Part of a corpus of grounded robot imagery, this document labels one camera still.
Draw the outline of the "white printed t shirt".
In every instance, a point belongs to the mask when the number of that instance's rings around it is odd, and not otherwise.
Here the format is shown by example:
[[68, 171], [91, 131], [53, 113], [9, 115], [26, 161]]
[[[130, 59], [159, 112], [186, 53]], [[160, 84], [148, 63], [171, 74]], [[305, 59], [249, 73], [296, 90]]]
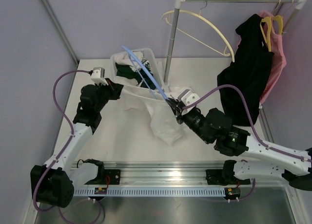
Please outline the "white printed t shirt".
[[171, 146], [184, 135], [183, 127], [177, 123], [172, 109], [157, 89], [150, 91], [148, 88], [125, 85], [121, 96], [123, 110], [147, 111], [153, 135], [164, 143]]

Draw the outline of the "green and white t shirt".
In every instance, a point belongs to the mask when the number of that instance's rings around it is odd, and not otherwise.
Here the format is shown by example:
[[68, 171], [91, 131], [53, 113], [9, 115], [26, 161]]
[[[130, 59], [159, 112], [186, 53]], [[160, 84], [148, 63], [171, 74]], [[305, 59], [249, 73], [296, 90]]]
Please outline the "green and white t shirt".
[[116, 80], [120, 83], [140, 88], [156, 89], [156, 86], [140, 65], [136, 61], [133, 64], [126, 52], [114, 55], [114, 64], [117, 70]]

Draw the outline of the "light blue hanger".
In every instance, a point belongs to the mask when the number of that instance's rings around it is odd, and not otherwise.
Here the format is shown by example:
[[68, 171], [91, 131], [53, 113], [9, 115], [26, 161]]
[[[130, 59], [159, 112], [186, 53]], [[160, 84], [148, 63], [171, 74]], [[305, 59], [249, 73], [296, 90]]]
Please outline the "light blue hanger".
[[168, 99], [167, 95], [161, 88], [161, 86], [158, 84], [158, 82], [155, 80], [155, 78], [152, 76], [152, 74], [148, 71], [148, 69], [142, 64], [142, 62], [137, 58], [137, 56], [134, 54], [132, 50], [122, 45], [122, 48], [124, 51], [128, 53], [129, 59], [132, 62], [132, 64], [136, 67], [136, 64], [141, 67], [141, 69], [145, 72], [145, 74], [149, 77], [149, 79], [152, 81], [152, 83], [155, 85], [159, 93], [161, 94], [162, 98], [166, 101]]

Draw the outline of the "cream plastic hanger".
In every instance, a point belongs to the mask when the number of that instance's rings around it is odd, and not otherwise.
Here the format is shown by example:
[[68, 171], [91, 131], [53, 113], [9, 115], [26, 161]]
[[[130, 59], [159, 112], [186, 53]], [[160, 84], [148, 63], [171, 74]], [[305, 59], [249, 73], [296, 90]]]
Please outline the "cream plastic hanger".
[[230, 41], [213, 22], [203, 15], [208, 1], [203, 0], [204, 6], [197, 11], [183, 9], [183, 1], [175, 0], [174, 9], [164, 12], [160, 17], [171, 27], [168, 56], [173, 55], [174, 42], [177, 34], [180, 33], [216, 55], [230, 58], [234, 62], [234, 50]]

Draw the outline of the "black t shirt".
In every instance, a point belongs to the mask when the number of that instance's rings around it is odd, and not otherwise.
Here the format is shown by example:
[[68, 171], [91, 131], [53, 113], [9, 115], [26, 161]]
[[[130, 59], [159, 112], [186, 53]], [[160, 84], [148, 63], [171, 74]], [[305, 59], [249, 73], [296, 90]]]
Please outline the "black t shirt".
[[260, 98], [269, 80], [274, 56], [262, 35], [261, 21], [262, 17], [254, 14], [236, 28], [240, 42], [234, 62], [217, 76], [218, 86], [230, 84], [242, 92], [253, 124], [258, 119]]

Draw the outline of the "yellow hanger front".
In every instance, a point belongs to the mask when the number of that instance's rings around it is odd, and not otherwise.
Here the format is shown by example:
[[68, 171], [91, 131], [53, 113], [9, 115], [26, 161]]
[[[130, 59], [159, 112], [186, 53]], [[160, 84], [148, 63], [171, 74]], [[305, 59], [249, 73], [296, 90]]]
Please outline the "yellow hanger front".
[[272, 31], [272, 21], [270, 17], [264, 17], [261, 22], [260, 22], [260, 30], [262, 33], [262, 36], [264, 38], [264, 41], [267, 45], [267, 48], [269, 52], [272, 51], [272, 46], [271, 46], [271, 31]]

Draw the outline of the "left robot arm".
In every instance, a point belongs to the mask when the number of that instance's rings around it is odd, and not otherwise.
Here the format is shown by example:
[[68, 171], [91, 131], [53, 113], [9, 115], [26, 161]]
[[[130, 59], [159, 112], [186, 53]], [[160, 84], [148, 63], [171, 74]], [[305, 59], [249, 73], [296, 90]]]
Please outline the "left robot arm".
[[37, 203], [67, 207], [74, 192], [87, 183], [107, 181], [104, 163], [86, 159], [74, 172], [71, 166], [87, 141], [94, 135], [102, 117], [101, 110], [110, 100], [118, 100], [123, 85], [106, 79], [106, 83], [89, 84], [81, 89], [80, 102], [70, 133], [62, 148], [44, 165], [35, 165], [30, 172], [33, 205]]

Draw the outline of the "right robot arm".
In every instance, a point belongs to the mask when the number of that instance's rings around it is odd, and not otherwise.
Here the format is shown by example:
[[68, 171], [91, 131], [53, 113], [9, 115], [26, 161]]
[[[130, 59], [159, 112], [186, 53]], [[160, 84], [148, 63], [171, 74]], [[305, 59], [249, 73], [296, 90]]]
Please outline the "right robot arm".
[[[291, 187], [312, 189], [312, 150], [298, 151], [257, 139], [235, 127], [231, 118], [217, 108], [203, 115], [199, 108], [185, 109], [177, 99], [166, 99], [179, 124], [185, 124], [206, 144], [213, 144], [220, 154], [231, 157], [221, 169], [207, 169], [209, 185], [248, 185], [251, 180], [268, 179], [287, 182]], [[254, 162], [236, 161], [234, 156], [250, 157]]]

